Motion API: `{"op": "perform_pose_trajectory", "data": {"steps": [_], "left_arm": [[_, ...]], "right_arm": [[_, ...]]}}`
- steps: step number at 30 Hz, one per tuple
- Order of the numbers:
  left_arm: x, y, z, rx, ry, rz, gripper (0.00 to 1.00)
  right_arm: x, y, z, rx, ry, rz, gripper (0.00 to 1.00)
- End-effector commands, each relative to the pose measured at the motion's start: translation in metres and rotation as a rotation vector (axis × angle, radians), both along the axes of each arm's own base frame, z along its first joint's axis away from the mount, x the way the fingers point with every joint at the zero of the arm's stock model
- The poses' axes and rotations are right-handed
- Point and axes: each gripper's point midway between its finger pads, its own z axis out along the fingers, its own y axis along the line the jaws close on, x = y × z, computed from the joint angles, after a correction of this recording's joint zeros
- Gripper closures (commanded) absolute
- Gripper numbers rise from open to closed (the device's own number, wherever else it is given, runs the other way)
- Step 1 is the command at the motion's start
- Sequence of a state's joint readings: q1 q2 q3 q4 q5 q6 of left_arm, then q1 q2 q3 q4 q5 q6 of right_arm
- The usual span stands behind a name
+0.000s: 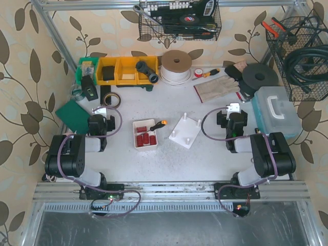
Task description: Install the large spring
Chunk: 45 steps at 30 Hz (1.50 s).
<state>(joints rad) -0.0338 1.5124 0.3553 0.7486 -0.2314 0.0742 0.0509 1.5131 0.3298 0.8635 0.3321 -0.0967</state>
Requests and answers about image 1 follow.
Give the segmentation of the white spring tray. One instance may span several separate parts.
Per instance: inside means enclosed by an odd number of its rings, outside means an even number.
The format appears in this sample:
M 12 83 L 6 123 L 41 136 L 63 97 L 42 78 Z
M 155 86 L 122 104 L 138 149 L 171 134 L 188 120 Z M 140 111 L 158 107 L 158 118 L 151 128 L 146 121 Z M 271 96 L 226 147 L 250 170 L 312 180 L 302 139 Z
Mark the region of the white spring tray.
M 134 147 L 139 152 L 154 151 L 157 149 L 158 140 L 156 131 L 150 130 L 154 125 L 154 119 L 134 121 L 132 123 Z

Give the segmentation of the black orange screwdriver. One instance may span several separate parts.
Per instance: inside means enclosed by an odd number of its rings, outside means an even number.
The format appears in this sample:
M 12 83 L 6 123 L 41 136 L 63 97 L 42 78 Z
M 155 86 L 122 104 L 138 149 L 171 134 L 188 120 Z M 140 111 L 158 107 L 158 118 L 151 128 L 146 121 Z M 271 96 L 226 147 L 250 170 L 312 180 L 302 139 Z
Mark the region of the black orange screwdriver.
M 149 130 L 147 131 L 147 133 L 148 132 L 153 132 L 153 131 L 155 131 L 157 129 L 160 129 L 160 128 L 163 128 L 166 125 L 167 125 L 167 121 L 166 120 L 159 121 L 154 126 L 150 127 Z

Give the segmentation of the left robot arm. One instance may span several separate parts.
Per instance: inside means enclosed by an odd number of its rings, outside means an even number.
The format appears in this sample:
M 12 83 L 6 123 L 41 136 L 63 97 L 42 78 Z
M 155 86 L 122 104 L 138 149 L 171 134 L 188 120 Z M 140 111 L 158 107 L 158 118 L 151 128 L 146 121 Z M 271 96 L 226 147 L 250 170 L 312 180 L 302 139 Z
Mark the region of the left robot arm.
M 115 130 L 115 117 L 107 119 L 94 114 L 87 120 L 86 135 L 76 134 L 70 137 L 55 135 L 45 161 L 45 174 L 54 178 L 64 178 L 79 182 L 79 199 L 119 201 L 124 194 L 123 184 L 108 184 L 105 175 L 96 172 L 85 164 L 87 152 L 103 152 L 107 146 L 105 135 Z

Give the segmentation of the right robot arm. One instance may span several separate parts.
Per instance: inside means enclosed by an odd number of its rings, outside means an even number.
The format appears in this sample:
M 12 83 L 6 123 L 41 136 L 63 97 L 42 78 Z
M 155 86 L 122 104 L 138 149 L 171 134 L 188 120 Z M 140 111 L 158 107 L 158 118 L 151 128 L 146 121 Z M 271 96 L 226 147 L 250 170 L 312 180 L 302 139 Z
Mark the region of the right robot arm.
M 228 183 L 214 184 L 216 199 L 260 199 L 258 184 L 296 170 L 295 158 L 281 132 L 244 136 L 245 111 L 217 113 L 217 124 L 226 131 L 226 147 L 231 153 L 251 153 L 251 166 L 236 172 Z

